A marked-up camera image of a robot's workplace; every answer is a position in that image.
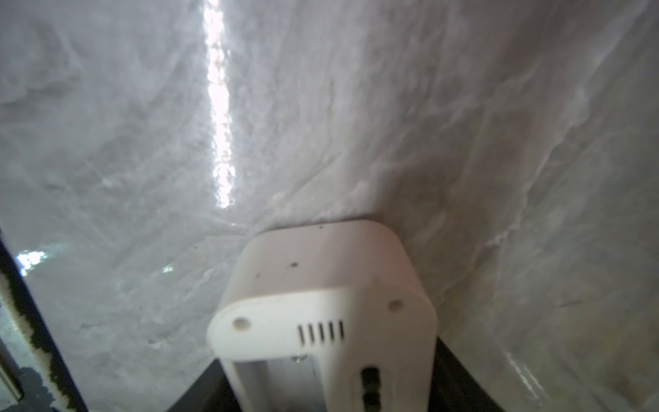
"small dark spot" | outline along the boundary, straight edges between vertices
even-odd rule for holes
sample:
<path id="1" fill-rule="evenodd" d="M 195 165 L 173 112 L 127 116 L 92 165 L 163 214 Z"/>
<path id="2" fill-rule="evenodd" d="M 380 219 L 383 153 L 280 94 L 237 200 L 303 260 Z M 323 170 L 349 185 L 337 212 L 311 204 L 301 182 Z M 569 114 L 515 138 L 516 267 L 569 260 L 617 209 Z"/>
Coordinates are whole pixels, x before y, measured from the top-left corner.
<path id="1" fill-rule="evenodd" d="M 578 305 L 582 305 L 582 304 L 583 304 L 583 301 L 581 299 L 577 299 L 577 300 L 574 300 L 574 301 L 563 302 L 560 305 L 558 305 L 558 307 L 559 308 L 567 308 L 567 307 L 570 307 L 570 306 L 578 306 Z"/>
<path id="2" fill-rule="evenodd" d="M 67 189 L 62 186 L 62 185 L 56 185 L 55 183 L 45 183 L 42 185 L 44 189 L 47 189 L 49 191 L 56 191 L 56 192 L 66 192 Z"/>

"gray stone surface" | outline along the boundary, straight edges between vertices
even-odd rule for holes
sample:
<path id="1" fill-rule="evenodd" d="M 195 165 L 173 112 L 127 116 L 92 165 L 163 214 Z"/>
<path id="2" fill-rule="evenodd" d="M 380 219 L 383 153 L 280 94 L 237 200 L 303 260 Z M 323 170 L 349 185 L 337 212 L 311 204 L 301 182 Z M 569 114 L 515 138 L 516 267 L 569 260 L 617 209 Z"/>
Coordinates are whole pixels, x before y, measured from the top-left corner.
<path id="1" fill-rule="evenodd" d="M 645 0 L 4 1 L 0 227 L 93 411 L 193 382 L 254 234 L 364 216 L 506 410 L 655 411 L 658 24 Z"/>

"white plastic housing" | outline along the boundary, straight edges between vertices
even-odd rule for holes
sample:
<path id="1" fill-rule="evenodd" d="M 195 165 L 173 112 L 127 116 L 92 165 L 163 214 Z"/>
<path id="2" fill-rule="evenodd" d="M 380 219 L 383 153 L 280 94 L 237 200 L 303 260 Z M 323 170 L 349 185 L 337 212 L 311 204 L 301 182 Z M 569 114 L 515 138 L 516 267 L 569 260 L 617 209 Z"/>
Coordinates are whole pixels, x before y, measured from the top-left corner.
<path id="1" fill-rule="evenodd" d="M 243 412 L 426 412 L 437 318 L 403 245 L 367 220 L 249 242 L 208 328 Z"/>

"plastic device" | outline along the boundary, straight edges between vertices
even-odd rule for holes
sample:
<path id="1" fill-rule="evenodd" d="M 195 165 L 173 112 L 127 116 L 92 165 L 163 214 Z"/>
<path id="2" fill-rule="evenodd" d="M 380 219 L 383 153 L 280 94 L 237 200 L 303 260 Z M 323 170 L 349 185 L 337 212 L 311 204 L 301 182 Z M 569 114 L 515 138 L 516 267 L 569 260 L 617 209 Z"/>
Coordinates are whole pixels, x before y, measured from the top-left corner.
<path id="1" fill-rule="evenodd" d="M 426 412 L 436 325 L 400 240 L 357 220 L 251 240 L 208 342 L 243 412 Z"/>

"gray marble wall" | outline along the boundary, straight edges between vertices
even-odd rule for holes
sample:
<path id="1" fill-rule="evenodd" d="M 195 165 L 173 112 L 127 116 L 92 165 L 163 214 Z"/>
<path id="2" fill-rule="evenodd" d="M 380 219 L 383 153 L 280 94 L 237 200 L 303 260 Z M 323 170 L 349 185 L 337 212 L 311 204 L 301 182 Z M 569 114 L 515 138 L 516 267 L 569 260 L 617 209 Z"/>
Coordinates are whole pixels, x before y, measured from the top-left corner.
<path id="1" fill-rule="evenodd" d="M 659 410 L 659 5 L 0 3 L 0 227 L 92 411 L 162 411 L 256 233 L 369 217 L 508 411 Z"/>

